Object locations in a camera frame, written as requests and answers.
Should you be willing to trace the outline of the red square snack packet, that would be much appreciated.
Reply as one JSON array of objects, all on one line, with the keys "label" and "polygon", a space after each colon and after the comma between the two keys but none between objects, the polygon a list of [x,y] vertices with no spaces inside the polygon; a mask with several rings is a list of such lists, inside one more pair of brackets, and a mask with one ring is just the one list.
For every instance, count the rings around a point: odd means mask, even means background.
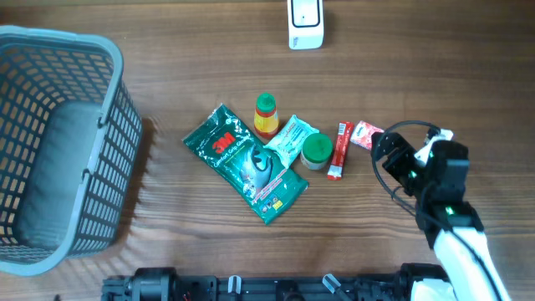
[{"label": "red square snack packet", "polygon": [[383,133],[381,128],[378,128],[370,123],[361,120],[355,127],[350,141],[368,151],[372,148],[372,135],[374,133]]}]

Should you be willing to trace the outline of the red stick sachet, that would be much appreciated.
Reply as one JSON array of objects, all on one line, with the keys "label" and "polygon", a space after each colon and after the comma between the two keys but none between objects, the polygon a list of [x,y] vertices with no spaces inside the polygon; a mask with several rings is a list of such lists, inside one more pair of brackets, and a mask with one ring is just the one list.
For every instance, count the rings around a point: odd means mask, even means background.
[{"label": "red stick sachet", "polygon": [[334,154],[327,174],[327,178],[330,181],[339,181],[342,178],[344,162],[348,152],[350,137],[352,135],[353,130],[353,122],[339,122],[339,130],[336,145],[334,148]]}]

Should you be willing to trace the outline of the green lid glass jar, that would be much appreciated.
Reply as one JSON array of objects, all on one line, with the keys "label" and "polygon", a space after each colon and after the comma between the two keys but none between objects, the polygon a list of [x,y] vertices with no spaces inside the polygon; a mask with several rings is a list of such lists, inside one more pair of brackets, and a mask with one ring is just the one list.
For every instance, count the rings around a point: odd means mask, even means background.
[{"label": "green lid glass jar", "polygon": [[333,148],[333,143],[327,135],[311,134],[303,143],[301,162],[309,170],[321,170],[330,160]]}]

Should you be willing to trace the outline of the white teal tissue packet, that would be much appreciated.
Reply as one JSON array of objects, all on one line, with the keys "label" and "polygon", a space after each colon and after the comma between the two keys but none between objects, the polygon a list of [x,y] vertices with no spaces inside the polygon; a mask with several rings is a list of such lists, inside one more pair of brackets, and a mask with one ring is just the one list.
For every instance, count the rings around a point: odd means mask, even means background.
[{"label": "white teal tissue packet", "polygon": [[282,165],[288,169],[303,149],[304,141],[319,130],[293,115],[285,126],[264,146],[274,151]]}]

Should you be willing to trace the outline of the sriracha chilli sauce bottle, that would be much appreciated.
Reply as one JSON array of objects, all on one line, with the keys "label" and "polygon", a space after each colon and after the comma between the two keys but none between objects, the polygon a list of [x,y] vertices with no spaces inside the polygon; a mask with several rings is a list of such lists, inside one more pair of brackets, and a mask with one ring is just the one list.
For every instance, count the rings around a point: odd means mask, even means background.
[{"label": "sriracha chilli sauce bottle", "polygon": [[269,93],[257,97],[253,118],[255,131],[263,138],[273,138],[279,128],[279,118],[275,98]]}]

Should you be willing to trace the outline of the green 3M gloves packet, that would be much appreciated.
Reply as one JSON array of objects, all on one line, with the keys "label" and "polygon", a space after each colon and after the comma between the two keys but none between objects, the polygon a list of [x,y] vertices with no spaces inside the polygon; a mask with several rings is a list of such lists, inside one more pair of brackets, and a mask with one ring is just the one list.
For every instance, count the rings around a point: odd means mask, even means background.
[{"label": "green 3M gloves packet", "polygon": [[307,190],[308,182],[264,147],[252,130],[224,104],[183,143],[227,181],[263,220],[270,224]]}]

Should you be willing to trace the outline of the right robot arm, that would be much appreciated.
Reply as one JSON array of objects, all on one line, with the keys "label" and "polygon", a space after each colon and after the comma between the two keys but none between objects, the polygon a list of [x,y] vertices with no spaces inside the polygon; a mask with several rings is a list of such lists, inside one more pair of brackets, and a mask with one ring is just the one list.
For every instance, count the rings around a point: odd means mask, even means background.
[{"label": "right robot arm", "polygon": [[510,298],[490,256],[482,220],[464,199],[470,169],[469,150],[453,140],[428,140],[423,156],[398,133],[371,136],[372,165],[382,167],[413,206],[385,190],[401,206],[415,211],[418,228],[425,234],[459,300],[508,300]]}]

